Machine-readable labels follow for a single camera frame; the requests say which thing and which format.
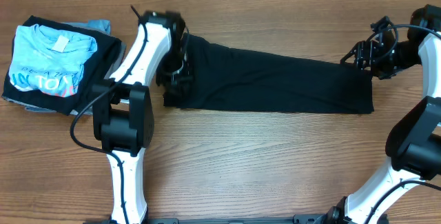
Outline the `black t-shirt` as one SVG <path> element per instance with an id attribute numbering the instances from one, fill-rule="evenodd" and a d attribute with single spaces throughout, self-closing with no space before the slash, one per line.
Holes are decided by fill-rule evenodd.
<path id="1" fill-rule="evenodd" d="M 337 63 L 239 50 L 190 36 L 190 75 L 164 106 L 251 112 L 370 114 L 372 77 Z"/>

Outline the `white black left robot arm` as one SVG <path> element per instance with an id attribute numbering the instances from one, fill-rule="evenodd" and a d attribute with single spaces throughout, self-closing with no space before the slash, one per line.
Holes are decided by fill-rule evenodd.
<path id="1" fill-rule="evenodd" d="M 189 32 L 178 12 L 139 17 L 138 34 L 127 56 L 108 79 L 92 88 L 94 136 L 112 170 L 111 223 L 146 223 L 143 159 L 154 132 L 150 85 L 179 99 L 194 80 L 187 59 Z"/>

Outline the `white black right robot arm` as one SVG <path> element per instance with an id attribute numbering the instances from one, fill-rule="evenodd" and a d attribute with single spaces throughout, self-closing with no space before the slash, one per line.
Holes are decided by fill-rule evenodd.
<path id="1" fill-rule="evenodd" d="M 422 100 L 390 131 L 387 159 L 356 192 L 313 220 L 314 223 L 387 223 L 385 212 L 411 189 L 434 188 L 440 174 L 440 8 L 427 4 L 415 10 L 406 24 L 407 40 L 400 41 L 389 17 L 372 23 L 372 35 L 358 42 L 340 62 L 368 69 L 379 79 L 390 79 L 414 65 L 422 66 Z"/>

